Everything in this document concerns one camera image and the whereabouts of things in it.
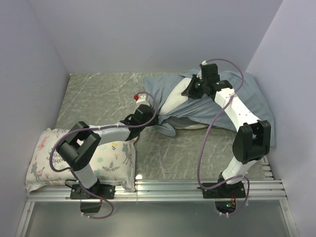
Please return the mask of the white pillow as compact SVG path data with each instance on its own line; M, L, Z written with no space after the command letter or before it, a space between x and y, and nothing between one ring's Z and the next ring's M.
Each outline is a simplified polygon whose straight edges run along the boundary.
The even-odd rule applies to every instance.
M184 78L174 87L160 109L160 116L166 115L188 100L188 97L182 96L181 94L188 87L191 80L191 78ZM198 123L189 118L170 117L166 122L176 129L196 130L207 127L207 124Z

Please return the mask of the striped blue grey pillowcase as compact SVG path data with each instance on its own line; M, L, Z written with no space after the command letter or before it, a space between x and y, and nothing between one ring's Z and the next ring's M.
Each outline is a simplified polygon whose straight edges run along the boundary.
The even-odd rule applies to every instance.
M200 75L200 70L143 79L145 91L154 96L158 106L158 125L154 126L157 132L172 137L177 128L194 129L198 124L238 131L245 122L267 120L271 125L271 143L275 142L274 116L253 75L220 72L220 81L228 81L232 89L222 89L215 99L207 95L192 99L182 92L193 75Z

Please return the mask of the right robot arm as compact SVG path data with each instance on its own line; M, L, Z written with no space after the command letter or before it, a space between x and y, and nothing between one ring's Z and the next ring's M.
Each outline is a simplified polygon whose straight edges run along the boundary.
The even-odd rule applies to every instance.
M270 151L271 125L267 120L260 120L240 100L237 90L227 80L220 80L216 64L203 61L201 73L193 75L183 96L200 99L204 95L210 97L226 113L237 134L233 142L233 158L228 167L219 175L216 185L201 189L216 189L224 198L236 192L239 183L249 168Z

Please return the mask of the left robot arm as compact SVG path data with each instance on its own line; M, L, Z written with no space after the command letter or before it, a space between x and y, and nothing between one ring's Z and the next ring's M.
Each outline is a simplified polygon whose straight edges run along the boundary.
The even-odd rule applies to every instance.
M60 140L51 152L57 152L69 165L60 171L70 170L87 198L98 198L101 194L99 179L90 166L90 161L99 145L123 142L122 152L125 154L124 164L134 166L127 144L139 136L145 127L158 123L157 112L150 105L141 104L134 113L116 124L101 127L90 126L80 121Z

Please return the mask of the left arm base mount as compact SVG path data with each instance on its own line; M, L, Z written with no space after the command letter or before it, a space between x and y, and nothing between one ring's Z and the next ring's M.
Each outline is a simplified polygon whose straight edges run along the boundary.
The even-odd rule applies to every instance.
M97 214L101 210L103 203L107 203L111 207L111 211L105 217L110 216L114 211L114 206L110 202L114 199L115 186L101 184L99 181L90 189L83 188L80 183L74 179L67 179L65 186L71 189L70 199L80 200L80 211L85 216Z

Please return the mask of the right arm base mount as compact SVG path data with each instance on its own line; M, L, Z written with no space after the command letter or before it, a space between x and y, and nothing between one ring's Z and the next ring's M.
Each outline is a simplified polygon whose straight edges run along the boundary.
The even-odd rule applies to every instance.
M214 199L215 208L220 216L226 217L237 214L246 204L249 197L250 186L244 186L242 181L229 185L224 183L217 186L219 183L206 182L202 183L203 199Z

